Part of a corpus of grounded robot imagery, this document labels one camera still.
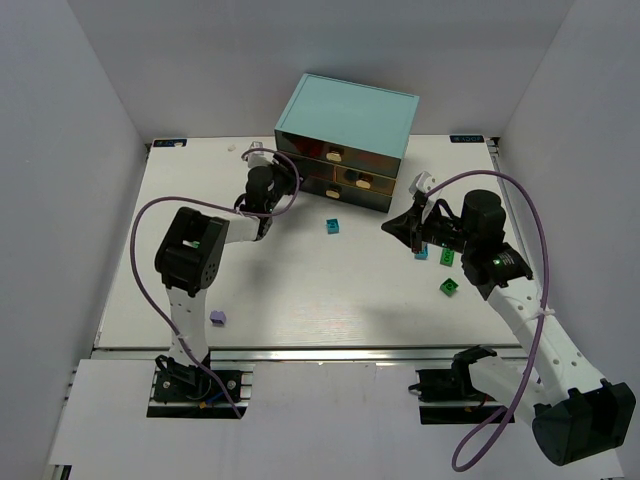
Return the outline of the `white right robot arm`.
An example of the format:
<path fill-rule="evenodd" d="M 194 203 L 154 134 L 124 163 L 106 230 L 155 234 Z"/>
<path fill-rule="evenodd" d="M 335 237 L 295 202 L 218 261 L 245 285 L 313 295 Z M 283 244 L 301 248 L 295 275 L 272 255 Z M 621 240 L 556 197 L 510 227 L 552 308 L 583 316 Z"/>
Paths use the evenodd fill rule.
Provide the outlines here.
<path fill-rule="evenodd" d="M 465 277 L 508 325 L 540 379 L 530 380 L 487 347 L 473 347 L 452 364 L 465 395 L 482 392 L 509 404 L 521 391 L 514 415 L 531 427 L 542 453 L 558 466 L 621 446 L 636 405 L 633 392 L 624 382 L 609 382 L 555 314 L 541 308 L 531 268 L 504 240 L 505 222 L 493 192 L 467 193 L 459 216 L 445 201 L 418 192 L 412 207 L 382 229 L 413 252 L 432 244 L 460 253 Z"/>

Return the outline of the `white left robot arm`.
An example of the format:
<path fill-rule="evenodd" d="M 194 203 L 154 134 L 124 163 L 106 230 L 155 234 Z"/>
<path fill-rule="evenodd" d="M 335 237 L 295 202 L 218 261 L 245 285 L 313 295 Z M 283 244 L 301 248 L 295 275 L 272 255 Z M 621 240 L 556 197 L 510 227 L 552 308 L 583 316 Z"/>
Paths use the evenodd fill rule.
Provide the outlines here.
<path fill-rule="evenodd" d="M 294 166 L 253 166 L 229 218 L 207 216 L 190 207 L 176 212 L 154 261 L 170 303 L 173 362 L 194 368 L 209 364 L 206 296 L 218 275 L 225 246 L 262 240 L 280 200 L 296 194 L 302 181 Z"/>

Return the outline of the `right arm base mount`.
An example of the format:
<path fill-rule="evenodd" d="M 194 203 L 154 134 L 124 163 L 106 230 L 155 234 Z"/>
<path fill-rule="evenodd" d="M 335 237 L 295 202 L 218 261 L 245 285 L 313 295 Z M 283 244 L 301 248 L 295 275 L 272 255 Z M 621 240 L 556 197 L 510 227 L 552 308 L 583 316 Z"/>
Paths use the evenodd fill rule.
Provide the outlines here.
<path fill-rule="evenodd" d="M 457 353 L 446 369 L 417 371 L 408 392 L 418 397 L 422 425 L 478 425 L 503 408 L 490 395 L 472 386 L 469 367 L 496 357 L 488 347 L 474 346 Z"/>

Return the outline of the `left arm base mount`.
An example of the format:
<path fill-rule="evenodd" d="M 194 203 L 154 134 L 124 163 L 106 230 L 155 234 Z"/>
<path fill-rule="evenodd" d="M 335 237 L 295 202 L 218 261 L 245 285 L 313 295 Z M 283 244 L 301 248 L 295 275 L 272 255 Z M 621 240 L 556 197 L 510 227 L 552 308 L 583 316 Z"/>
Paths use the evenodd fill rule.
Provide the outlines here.
<path fill-rule="evenodd" d="M 239 420 L 251 398 L 251 371 L 216 369 L 223 388 L 194 365 L 185 366 L 159 355 L 146 416 L 151 419 Z"/>

